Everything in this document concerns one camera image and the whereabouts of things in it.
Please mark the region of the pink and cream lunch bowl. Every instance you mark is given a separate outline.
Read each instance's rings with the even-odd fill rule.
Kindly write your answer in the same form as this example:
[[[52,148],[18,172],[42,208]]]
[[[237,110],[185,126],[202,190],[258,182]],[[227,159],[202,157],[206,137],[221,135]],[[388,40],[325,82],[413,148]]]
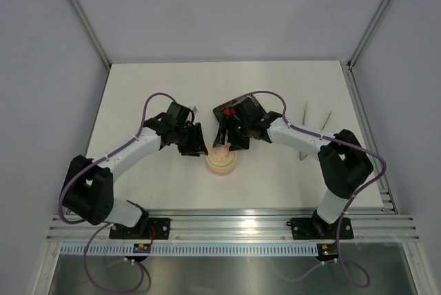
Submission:
[[[235,164],[231,164],[231,165],[212,165],[212,164],[208,163],[207,164],[207,168],[213,174],[220,175],[220,176],[225,176],[227,174],[232,173],[235,170],[236,165]]]

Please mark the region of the metal tongs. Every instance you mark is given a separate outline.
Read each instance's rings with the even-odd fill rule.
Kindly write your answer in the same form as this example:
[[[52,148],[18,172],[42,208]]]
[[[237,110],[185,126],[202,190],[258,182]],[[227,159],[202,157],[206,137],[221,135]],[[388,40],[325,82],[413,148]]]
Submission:
[[[327,127],[332,112],[332,109],[323,112],[319,105],[313,105],[310,108],[309,102],[306,102],[303,108],[301,124],[313,130],[323,131]]]

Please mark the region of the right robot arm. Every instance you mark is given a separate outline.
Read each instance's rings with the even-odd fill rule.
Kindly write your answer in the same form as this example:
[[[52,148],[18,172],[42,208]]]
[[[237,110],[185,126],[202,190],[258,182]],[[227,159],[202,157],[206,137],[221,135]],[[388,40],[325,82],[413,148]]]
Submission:
[[[335,238],[345,205],[373,172],[355,134],[341,130],[313,135],[303,125],[293,129],[281,113],[265,111],[251,94],[219,105],[213,113],[218,121],[215,148],[228,143],[230,151],[247,150],[251,139],[256,139],[291,147],[317,160],[327,191],[312,216],[292,218],[288,226],[294,239]]]

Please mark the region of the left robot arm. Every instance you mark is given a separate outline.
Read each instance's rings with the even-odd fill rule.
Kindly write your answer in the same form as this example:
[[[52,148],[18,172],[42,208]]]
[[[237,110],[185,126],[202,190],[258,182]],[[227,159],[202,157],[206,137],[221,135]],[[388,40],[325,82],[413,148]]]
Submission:
[[[120,147],[98,158],[78,155],[70,162],[59,209],[68,209],[90,225],[109,223],[112,239],[147,239],[157,234],[149,212],[114,195],[114,184],[145,157],[175,145],[183,156],[206,156],[202,127],[193,109],[175,101],[150,119],[143,118],[138,131]]]

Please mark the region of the black patterned square plate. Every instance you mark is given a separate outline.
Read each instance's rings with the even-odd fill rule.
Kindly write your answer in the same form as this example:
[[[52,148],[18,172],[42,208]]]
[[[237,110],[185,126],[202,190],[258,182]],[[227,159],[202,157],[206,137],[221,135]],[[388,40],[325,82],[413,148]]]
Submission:
[[[223,115],[230,116],[237,121],[253,122],[266,113],[263,106],[253,94],[246,94],[225,102],[213,109],[213,114],[218,123]]]

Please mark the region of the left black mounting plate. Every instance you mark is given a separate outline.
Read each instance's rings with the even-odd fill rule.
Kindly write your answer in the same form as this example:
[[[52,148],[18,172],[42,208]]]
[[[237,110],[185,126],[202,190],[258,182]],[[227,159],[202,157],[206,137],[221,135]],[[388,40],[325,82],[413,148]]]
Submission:
[[[170,218],[142,218],[134,227],[116,224],[110,229],[113,240],[167,240],[170,235]]]

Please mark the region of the black mounting plate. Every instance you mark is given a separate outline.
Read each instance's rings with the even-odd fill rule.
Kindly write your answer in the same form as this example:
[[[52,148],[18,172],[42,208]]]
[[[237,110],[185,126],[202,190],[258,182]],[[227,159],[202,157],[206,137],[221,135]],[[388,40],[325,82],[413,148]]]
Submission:
[[[134,227],[116,224],[110,229],[113,240],[167,240],[170,235],[170,218],[142,218]]]
[[[291,228],[294,240],[336,240],[338,221],[328,224],[313,217],[291,218],[286,222]],[[342,219],[339,231],[340,240],[354,239],[351,219]]]

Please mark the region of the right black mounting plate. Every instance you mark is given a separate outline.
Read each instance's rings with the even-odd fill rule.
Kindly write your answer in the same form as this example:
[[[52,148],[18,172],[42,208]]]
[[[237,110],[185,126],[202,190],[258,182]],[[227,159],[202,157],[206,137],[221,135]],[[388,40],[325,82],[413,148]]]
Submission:
[[[313,217],[291,218],[286,222],[291,228],[294,240],[336,240],[338,221],[328,224]],[[340,240],[354,239],[351,219],[342,219],[339,231]]]

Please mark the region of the aluminium rail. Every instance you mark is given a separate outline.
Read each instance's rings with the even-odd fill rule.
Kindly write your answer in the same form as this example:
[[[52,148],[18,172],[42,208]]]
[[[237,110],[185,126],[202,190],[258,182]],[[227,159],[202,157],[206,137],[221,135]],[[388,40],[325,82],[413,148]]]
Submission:
[[[309,210],[153,210],[151,216],[169,218],[170,243],[287,243],[292,234],[287,222]],[[361,243],[418,242],[411,216],[392,211],[372,214],[353,210],[354,241]]]

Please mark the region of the left aluminium frame post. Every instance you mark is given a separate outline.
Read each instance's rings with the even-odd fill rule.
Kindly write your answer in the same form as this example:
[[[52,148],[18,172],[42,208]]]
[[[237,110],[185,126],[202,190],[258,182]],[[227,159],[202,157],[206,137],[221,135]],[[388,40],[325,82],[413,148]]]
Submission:
[[[68,0],[68,3],[70,4],[70,7],[75,13],[75,16],[80,26],[82,27],[84,33],[87,35],[101,63],[103,64],[106,71],[109,72],[111,69],[112,62],[110,61],[110,58],[107,55],[107,52],[105,51],[105,48],[103,47],[98,35],[96,34],[93,25],[91,24],[88,16],[86,15],[86,12],[83,6],[81,5],[80,0]]]

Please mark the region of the aluminium frame post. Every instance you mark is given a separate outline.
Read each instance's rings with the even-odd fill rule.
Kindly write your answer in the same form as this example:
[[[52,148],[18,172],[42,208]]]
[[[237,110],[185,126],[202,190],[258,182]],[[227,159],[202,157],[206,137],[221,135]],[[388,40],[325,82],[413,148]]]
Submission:
[[[356,45],[355,50],[352,52],[351,57],[347,62],[348,70],[352,71],[357,62],[360,60],[364,51],[367,49],[370,40],[373,38],[376,30],[378,29],[380,22],[386,15],[387,10],[392,4],[393,0],[380,0],[378,6],[376,7],[372,17],[370,18],[367,27],[365,28],[362,36]]]
[[[86,12],[83,6],[81,5],[80,0],[68,0],[68,3],[70,4],[70,7],[75,13],[75,16],[80,26],[82,27],[84,33],[87,35],[101,63],[103,64],[106,71],[109,72],[111,69],[112,62],[110,61],[110,58],[107,55],[107,52],[105,51],[105,48],[103,47],[98,35],[96,34],[93,25],[91,24],[88,16],[86,15]]]

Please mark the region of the right aluminium frame post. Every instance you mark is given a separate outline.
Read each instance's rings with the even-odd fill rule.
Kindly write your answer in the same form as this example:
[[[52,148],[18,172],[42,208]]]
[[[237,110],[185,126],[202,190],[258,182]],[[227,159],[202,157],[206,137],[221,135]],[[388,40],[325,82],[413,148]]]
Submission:
[[[373,38],[376,30],[378,29],[380,22],[386,15],[387,10],[392,4],[393,0],[380,0],[378,6],[376,7],[372,17],[370,18],[367,27],[365,28],[362,36],[356,45],[355,50],[352,52],[351,57],[347,62],[348,70],[352,71],[357,62],[360,60],[364,51],[367,49],[370,40]]]

